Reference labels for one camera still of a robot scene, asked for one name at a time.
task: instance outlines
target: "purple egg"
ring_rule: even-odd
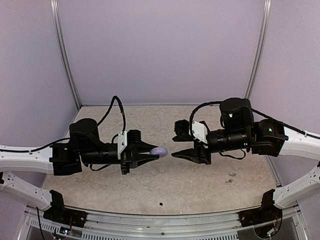
[[[155,147],[150,151],[151,155],[159,155],[160,158],[167,156],[168,150],[164,147]]]

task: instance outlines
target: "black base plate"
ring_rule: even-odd
[[[239,212],[239,218],[242,227],[248,227],[274,221],[276,217],[278,219],[282,218],[282,209],[279,209],[275,206],[270,206],[264,209],[258,207]]]
[[[69,209],[66,207],[62,213],[57,212],[56,209],[50,208],[44,212],[43,218],[60,224],[83,228],[87,220],[87,215],[88,214],[85,211]]]

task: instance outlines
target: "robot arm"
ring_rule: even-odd
[[[139,130],[118,134],[117,145],[100,141],[97,122],[81,119],[69,127],[70,140],[44,149],[29,151],[26,147],[0,145],[0,173],[25,171],[67,176],[89,165],[118,164],[122,174],[142,164],[159,159],[158,154],[146,154],[157,146],[143,142]]]
[[[54,190],[36,187],[11,171],[27,171],[66,176],[82,171],[82,164],[109,166],[118,164],[122,174],[145,163],[159,159],[157,146],[143,142],[139,130],[122,131],[117,145],[100,141],[98,125],[94,119],[84,118],[69,126],[67,143],[30,150],[27,147],[0,145],[0,192],[7,192],[28,205],[44,211],[45,219],[58,223],[84,227],[87,213],[66,208],[63,196]]]
[[[245,149],[258,155],[299,156],[320,161],[320,135],[271,117],[254,122],[253,112],[258,111],[251,108],[248,99],[229,98],[221,102],[219,108],[223,129],[210,131],[204,121],[196,122],[192,117],[189,121],[175,122],[173,141],[193,142],[193,148],[174,152],[173,157],[208,165],[212,153]],[[240,212],[241,224],[246,227],[272,221],[275,216],[281,218],[281,209],[295,205],[298,199],[316,190],[320,190],[320,163],[296,181],[266,192],[261,207]]]

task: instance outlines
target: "purple wall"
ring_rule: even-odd
[[[252,106],[302,130],[320,133],[320,1],[273,0]],[[278,157],[283,185],[306,174],[316,161]],[[299,201],[311,240],[320,234],[320,194]]]
[[[50,1],[0,1],[0,143],[41,146],[66,132],[76,109]],[[43,174],[23,173],[41,185]],[[0,193],[0,239],[15,237],[26,203]]]
[[[264,1],[59,1],[84,105],[190,104],[243,97]]]

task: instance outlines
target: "table surface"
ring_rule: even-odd
[[[176,215],[237,210],[260,205],[264,192],[275,188],[265,156],[251,155],[235,160],[212,154],[211,165],[196,164],[174,158],[170,153],[191,148],[191,142],[173,142],[174,123],[189,119],[194,106],[124,106],[126,130],[138,129],[142,140],[168,149],[168,156],[131,169],[121,175],[119,165],[71,176],[48,175],[43,187],[63,195],[64,203],[97,211]],[[93,118],[97,121],[107,106],[82,107],[75,121]],[[220,111],[216,106],[200,109],[196,121],[205,120],[211,130],[220,129]],[[99,126],[100,139],[111,138],[122,129],[117,106]],[[232,155],[241,156],[240,150]]]

